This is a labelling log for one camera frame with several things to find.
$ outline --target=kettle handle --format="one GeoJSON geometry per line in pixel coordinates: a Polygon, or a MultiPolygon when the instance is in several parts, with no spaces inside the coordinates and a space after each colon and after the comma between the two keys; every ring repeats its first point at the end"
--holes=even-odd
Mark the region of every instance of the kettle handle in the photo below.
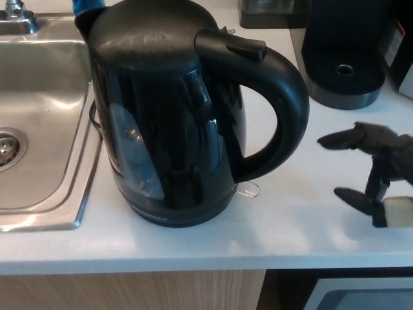
{"type": "Polygon", "coordinates": [[[274,136],[262,150],[241,161],[234,176],[236,183],[279,167],[297,149],[308,123],[308,92],[298,70],[263,41],[217,30],[200,31],[195,48],[208,70],[259,92],[277,114],[274,136]]]}

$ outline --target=stainless steel sink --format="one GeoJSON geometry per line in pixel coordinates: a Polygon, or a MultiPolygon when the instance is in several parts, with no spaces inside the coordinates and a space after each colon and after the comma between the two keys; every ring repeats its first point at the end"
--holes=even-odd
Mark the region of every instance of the stainless steel sink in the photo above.
{"type": "Polygon", "coordinates": [[[0,231],[79,226],[100,150],[85,43],[70,15],[0,36],[0,231]]]}

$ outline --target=black electric kettle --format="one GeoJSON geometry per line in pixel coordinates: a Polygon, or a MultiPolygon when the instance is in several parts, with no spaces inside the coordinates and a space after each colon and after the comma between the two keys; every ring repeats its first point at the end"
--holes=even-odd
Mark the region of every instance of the black electric kettle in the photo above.
{"type": "Polygon", "coordinates": [[[265,42],[218,29],[194,2],[124,0],[82,13],[76,26],[117,186],[150,222],[213,218],[239,182],[280,166],[304,135],[308,94],[294,65],[265,42]],[[239,85],[277,114],[274,137],[247,158],[239,85]]]}

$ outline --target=white countertop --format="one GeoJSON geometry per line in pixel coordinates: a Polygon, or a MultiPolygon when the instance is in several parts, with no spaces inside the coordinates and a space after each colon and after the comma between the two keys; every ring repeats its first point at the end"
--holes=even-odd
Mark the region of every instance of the white countertop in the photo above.
{"type": "MultiPolygon", "coordinates": [[[[27,7],[69,11],[66,2],[59,0],[59,7],[31,0],[27,7]]],[[[288,30],[241,29],[236,0],[223,6],[209,1],[206,7],[220,26],[263,39],[296,63],[288,30]]],[[[253,153],[269,140],[275,117],[261,96],[243,93],[253,153]]],[[[369,217],[333,193],[336,186],[363,190],[371,159],[360,151],[324,150],[316,140],[352,128],[355,121],[413,133],[412,116],[413,101],[388,84],[379,100],[362,110],[333,110],[312,101],[303,142],[283,166],[255,181],[260,195],[236,194],[219,216],[186,229],[158,227],[136,215],[116,188],[103,149],[80,228],[0,234],[0,274],[411,266],[413,229],[375,229],[369,217]]],[[[413,188],[395,183],[388,195],[413,196],[413,188]]]]}

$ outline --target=kettle base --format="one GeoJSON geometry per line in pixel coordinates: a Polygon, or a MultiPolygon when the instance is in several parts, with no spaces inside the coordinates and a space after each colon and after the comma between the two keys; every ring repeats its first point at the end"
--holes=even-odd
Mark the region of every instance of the kettle base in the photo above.
{"type": "Polygon", "coordinates": [[[211,207],[194,208],[189,210],[177,210],[173,216],[163,216],[162,214],[149,214],[142,210],[130,200],[126,198],[132,210],[135,211],[140,217],[144,218],[146,221],[170,228],[185,228],[196,226],[205,223],[212,218],[215,218],[219,213],[225,210],[227,205],[230,203],[234,192],[231,192],[227,197],[219,201],[219,203],[211,207]]]}

